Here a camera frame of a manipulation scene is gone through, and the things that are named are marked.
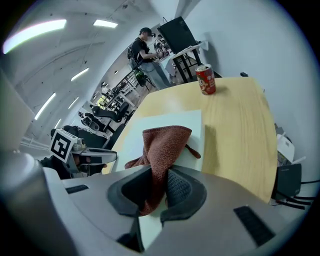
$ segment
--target red can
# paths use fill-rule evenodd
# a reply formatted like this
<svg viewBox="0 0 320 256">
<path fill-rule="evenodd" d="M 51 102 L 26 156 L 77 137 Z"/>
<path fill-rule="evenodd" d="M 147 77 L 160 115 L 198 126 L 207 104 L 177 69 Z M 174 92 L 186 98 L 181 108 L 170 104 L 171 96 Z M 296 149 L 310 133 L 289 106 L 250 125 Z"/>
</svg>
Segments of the red can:
<svg viewBox="0 0 320 256">
<path fill-rule="evenodd" d="M 195 69 L 196 77 L 199 81 L 200 90 L 204 95 L 216 92 L 215 74 L 210 64 L 203 64 Z"/>
</svg>

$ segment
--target gray jeans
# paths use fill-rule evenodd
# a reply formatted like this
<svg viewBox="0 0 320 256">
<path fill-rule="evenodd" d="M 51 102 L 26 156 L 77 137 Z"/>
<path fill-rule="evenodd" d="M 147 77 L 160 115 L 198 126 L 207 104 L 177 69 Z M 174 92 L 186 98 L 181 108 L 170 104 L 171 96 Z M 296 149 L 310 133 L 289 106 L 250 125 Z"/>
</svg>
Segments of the gray jeans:
<svg viewBox="0 0 320 256">
<path fill-rule="evenodd" d="M 155 62 L 143 62 L 140 65 L 141 70 L 148 76 L 151 82 L 158 90 L 163 90 L 171 87 L 165 73 L 161 67 Z"/>
</svg>

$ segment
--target white ceiling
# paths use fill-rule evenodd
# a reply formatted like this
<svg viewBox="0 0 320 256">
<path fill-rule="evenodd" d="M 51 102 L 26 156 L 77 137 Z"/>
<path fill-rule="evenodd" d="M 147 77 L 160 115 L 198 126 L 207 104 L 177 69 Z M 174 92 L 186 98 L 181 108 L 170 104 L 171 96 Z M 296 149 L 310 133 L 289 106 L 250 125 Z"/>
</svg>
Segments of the white ceiling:
<svg viewBox="0 0 320 256">
<path fill-rule="evenodd" d="M 67 20 L 64 29 L 32 38 L 3 54 L 0 60 L 10 82 L 35 114 L 56 93 L 28 130 L 30 136 L 44 138 L 47 143 L 57 121 L 68 122 L 91 98 L 103 75 L 139 29 L 153 26 L 149 23 L 159 22 L 160 17 L 148 0 L 44 0 L 21 18 L 11 34 L 58 19 Z M 113 21 L 118 26 L 95 27 L 96 19 Z M 71 81 L 86 68 L 88 72 Z M 68 109 L 77 97 L 77 104 Z"/>
</svg>

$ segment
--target black monitor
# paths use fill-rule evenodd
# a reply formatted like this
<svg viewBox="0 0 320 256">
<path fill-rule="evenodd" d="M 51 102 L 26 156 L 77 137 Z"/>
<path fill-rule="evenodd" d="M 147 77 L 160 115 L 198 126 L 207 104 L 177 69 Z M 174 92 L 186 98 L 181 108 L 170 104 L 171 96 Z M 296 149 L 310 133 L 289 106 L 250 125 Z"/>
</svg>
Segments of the black monitor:
<svg viewBox="0 0 320 256">
<path fill-rule="evenodd" d="M 175 18 L 158 27 L 173 53 L 177 54 L 189 46 L 197 44 L 194 36 L 182 17 Z"/>
</svg>

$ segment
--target brown towel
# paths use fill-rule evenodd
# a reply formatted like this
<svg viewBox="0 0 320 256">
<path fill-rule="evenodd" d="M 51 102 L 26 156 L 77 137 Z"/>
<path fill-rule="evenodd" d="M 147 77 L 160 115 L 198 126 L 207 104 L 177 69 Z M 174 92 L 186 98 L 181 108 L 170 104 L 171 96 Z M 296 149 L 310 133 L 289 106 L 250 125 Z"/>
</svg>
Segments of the brown towel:
<svg viewBox="0 0 320 256">
<path fill-rule="evenodd" d="M 167 171 L 186 147 L 196 158 L 201 155 L 186 145 L 192 130 L 184 126 L 165 126 L 144 130 L 142 156 L 127 162 L 125 169 L 140 165 L 151 165 L 152 190 L 151 196 L 144 203 L 140 216 L 152 213 L 165 194 Z"/>
</svg>

